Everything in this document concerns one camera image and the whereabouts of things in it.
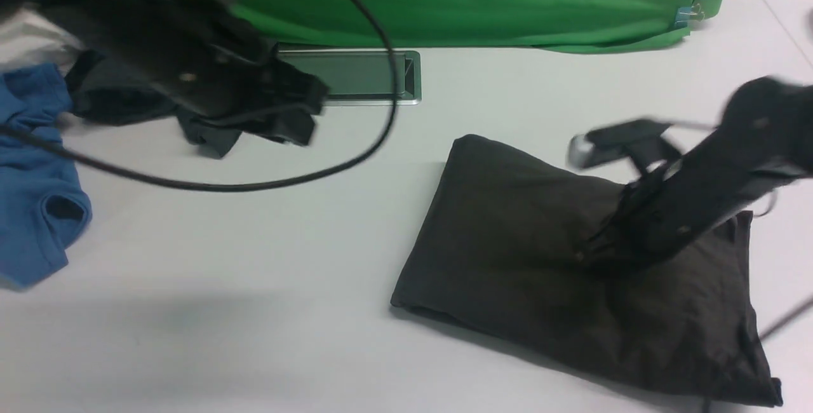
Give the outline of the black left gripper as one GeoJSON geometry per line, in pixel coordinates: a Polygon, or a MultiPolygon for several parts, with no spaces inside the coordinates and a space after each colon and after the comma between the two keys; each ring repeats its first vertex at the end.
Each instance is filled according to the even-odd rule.
{"type": "Polygon", "coordinates": [[[272,58],[259,67],[230,67],[191,91],[200,123],[277,143],[308,146],[329,88],[313,74],[272,58]]]}

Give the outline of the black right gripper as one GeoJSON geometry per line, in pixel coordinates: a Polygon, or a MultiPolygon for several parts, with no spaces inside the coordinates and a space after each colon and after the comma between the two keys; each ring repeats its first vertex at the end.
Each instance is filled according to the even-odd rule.
{"type": "Polygon", "coordinates": [[[673,185],[642,178],[622,190],[615,213],[584,240],[577,259],[586,271],[644,271],[693,243],[693,227],[669,217],[673,185]]]}

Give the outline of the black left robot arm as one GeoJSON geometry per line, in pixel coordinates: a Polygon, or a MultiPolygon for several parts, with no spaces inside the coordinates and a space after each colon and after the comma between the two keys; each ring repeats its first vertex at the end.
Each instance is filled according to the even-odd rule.
{"type": "Polygon", "coordinates": [[[201,124],[306,146],[327,86],[279,59],[278,44],[233,15],[238,0],[2,0],[122,63],[201,124]]]}

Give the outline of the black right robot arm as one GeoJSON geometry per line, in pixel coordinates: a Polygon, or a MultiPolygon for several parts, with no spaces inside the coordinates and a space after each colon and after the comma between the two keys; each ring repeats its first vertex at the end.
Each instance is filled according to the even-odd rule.
{"type": "Polygon", "coordinates": [[[812,89],[762,77],[743,84],[717,126],[688,152],[663,137],[670,121],[639,118],[572,138],[567,164],[628,159],[639,177],[577,249],[590,271],[645,270],[779,187],[811,177],[812,89]]]}

